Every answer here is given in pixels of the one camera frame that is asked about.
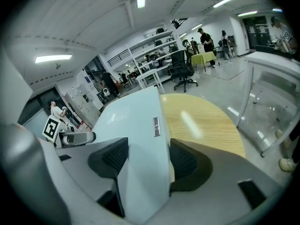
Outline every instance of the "sneaker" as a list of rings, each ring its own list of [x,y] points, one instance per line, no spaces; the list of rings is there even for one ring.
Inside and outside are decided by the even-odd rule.
[[[276,138],[280,138],[283,134],[283,131],[281,131],[280,129],[277,129],[275,131],[275,136]],[[285,148],[289,148],[289,146],[291,145],[292,141],[290,140],[289,137],[287,137],[284,141],[283,141],[283,145],[285,146]]]
[[[294,163],[293,160],[291,159],[286,159],[286,158],[281,158],[279,160],[279,167],[281,168],[282,171],[285,171],[285,172],[292,172],[295,170],[295,167],[296,167],[296,163]]]

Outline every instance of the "yellow tablecloth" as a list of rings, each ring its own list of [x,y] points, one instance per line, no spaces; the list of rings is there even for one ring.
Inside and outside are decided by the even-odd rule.
[[[202,64],[205,67],[205,64],[211,60],[216,60],[213,52],[196,54],[192,56],[192,66],[195,66],[196,64]]]

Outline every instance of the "ceiling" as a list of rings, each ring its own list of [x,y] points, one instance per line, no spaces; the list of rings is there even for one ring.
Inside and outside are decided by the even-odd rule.
[[[213,10],[221,0],[28,0],[11,17],[5,43],[8,54],[28,84],[63,72],[76,72],[102,51],[166,19],[241,12],[266,0],[234,0]],[[70,60],[35,64],[37,56],[72,54]]]

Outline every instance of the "floor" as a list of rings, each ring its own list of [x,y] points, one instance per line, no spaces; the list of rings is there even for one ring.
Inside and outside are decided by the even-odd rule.
[[[193,75],[193,80],[199,84],[187,85],[187,94],[204,98],[219,108],[221,108],[232,120],[239,114],[245,90],[247,62],[243,57],[226,60],[218,60],[220,66],[215,68],[206,67],[206,73],[202,66],[197,67]],[[254,70],[254,81],[260,74],[260,71]],[[183,93],[183,87],[178,87],[174,91],[175,82],[169,80],[163,83],[166,93]],[[126,89],[126,93],[133,93],[140,90],[139,86],[133,86]],[[246,111],[241,121],[238,131],[243,141],[246,158],[255,166],[260,168],[279,185],[285,186],[291,174],[283,172],[278,166],[278,160],[281,157],[291,156],[293,146],[286,150],[282,147],[271,148],[266,157],[261,157],[260,152],[265,150],[275,140],[275,131],[277,129],[285,130],[293,116],[276,104],[272,98],[259,96],[257,104],[253,104],[255,90],[252,90]],[[281,111],[284,119],[277,120],[277,113]]]

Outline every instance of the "yellow table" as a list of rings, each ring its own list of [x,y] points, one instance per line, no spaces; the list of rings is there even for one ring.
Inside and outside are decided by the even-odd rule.
[[[196,54],[192,56],[192,66],[194,67],[196,64],[202,64],[204,66],[204,70],[206,71],[205,64],[211,60],[216,60],[213,52]]]
[[[240,134],[217,106],[188,94],[160,95],[171,138],[235,153],[245,158]]]

